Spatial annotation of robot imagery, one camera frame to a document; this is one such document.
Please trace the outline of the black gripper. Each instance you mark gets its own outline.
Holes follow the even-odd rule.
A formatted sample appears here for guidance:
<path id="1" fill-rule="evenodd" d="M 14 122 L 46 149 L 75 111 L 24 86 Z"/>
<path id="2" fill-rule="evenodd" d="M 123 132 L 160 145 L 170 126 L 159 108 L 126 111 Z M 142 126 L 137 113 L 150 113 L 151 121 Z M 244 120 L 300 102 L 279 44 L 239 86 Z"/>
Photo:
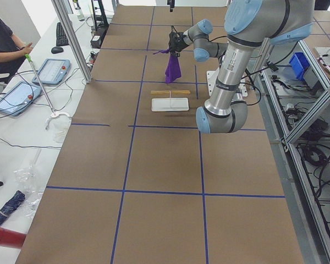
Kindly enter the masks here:
<path id="1" fill-rule="evenodd" d="M 171 26 L 171 32 L 169 33 L 168 49 L 171 56 L 179 57 L 183 49 L 186 48 L 184 41 L 184 33 L 177 31 L 174 26 Z"/>

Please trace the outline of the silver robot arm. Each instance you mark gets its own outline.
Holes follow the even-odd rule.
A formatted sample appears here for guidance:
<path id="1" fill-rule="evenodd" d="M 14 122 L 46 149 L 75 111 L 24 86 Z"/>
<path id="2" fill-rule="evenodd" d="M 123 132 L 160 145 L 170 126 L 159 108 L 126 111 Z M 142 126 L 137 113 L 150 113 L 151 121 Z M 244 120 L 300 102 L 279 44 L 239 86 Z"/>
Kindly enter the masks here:
<path id="1" fill-rule="evenodd" d="M 212 24 L 203 19 L 184 32 L 169 34 L 169 52 L 193 46 L 195 60 L 220 58 L 221 66 L 211 96 L 196 110 L 202 133 L 232 133 L 242 128 L 248 106 L 239 89 L 254 49 L 265 38 L 272 45 L 296 42 L 311 34 L 314 1 L 233 1 L 224 18 L 226 44 L 209 41 Z"/>

